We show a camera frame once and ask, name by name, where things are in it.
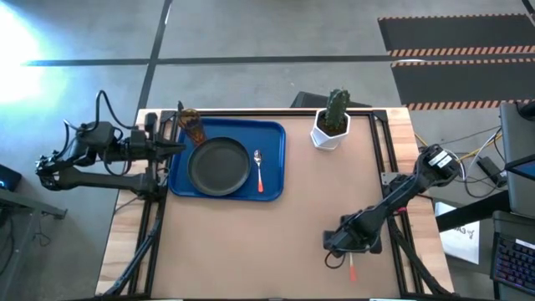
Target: metal spoon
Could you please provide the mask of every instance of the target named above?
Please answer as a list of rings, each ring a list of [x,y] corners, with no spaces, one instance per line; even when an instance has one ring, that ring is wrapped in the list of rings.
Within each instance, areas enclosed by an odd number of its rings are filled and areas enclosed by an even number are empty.
[[[260,175],[260,163],[262,163],[262,154],[259,150],[254,151],[254,161],[258,165],[258,192],[264,192],[264,186],[262,185],[262,176]]]

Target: yellow cable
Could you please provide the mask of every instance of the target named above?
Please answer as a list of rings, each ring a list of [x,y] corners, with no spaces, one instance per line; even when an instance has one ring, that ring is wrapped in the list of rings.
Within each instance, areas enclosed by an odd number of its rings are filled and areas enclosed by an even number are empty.
[[[416,136],[416,139],[418,139],[421,144],[423,144],[424,146],[427,146],[427,142],[425,142],[425,140],[422,137],[420,137],[420,135],[415,133],[415,136]]]
[[[419,141],[422,145],[427,146],[427,142],[425,142],[425,140],[424,140],[422,137],[420,137],[420,135],[418,135],[418,134],[415,133],[415,137],[416,137],[416,139],[418,139],[418,141]],[[494,140],[498,141],[498,140],[500,140],[501,138],[502,138],[502,133],[498,134],[498,135],[496,136],[495,139],[490,140],[490,141],[489,141],[487,144],[485,144],[482,148],[486,148],[487,146],[489,146],[489,145],[491,145],[492,143],[494,143]],[[469,152],[468,154],[466,154],[466,155],[460,157],[458,161],[463,161],[463,160],[465,160],[466,158],[470,158],[471,156],[475,156],[479,150],[480,150],[480,148],[478,148],[478,149],[476,149],[476,150],[473,150],[473,151]]]
[[[496,136],[496,141],[500,140],[502,138],[502,133],[498,134]],[[482,148],[486,148],[487,146],[491,145],[494,140],[490,140],[487,144],[485,144]],[[477,152],[479,151],[480,149],[476,149],[476,150],[473,150],[471,152],[469,152],[468,154],[462,156],[461,158],[459,158],[459,161],[462,161],[462,160],[465,160],[466,158],[470,158],[471,156],[475,156],[477,154]]]

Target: brown paper placemat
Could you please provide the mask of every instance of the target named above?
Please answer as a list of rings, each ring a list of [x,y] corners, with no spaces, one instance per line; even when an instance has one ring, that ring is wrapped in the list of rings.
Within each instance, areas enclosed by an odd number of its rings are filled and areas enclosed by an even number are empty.
[[[286,130],[283,194],[265,203],[169,192],[151,297],[398,297],[386,227],[380,255],[354,255],[357,282],[349,280],[349,259],[336,270],[324,265],[323,231],[381,199],[369,118],[353,117],[331,152],[313,147],[313,117],[255,119]]]

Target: white pot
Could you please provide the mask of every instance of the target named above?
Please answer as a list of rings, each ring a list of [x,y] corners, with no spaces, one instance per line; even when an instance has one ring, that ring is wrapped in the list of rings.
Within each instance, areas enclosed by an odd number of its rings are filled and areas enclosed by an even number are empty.
[[[349,115],[344,114],[345,119],[347,121],[347,127],[345,130],[345,133],[336,135],[336,136],[329,136],[325,134],[321,129],[318,128],[318,117],[319,115],[324,112],[326,109],[318,110],[316,112],[316,119],[314,120],[314,126],[312,128],[312,131],[310,132],[310,137],[312,137],[312,142],[314,143],[314,146],[317,149],[324,150],[324,151],[333,151],[340,142],[349,134],[349,128],[351,126],[351,118]]]

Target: metal bracket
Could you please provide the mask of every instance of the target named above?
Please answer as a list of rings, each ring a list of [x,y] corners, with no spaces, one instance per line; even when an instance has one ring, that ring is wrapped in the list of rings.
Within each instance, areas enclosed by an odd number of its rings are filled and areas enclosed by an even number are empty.
[[[160,122],[166,123],[171,118],[175,117],[176,110],[162,110],[160,114]]]
[[[389,185],[400,174],[399,172],[381,172],[381,184]]]

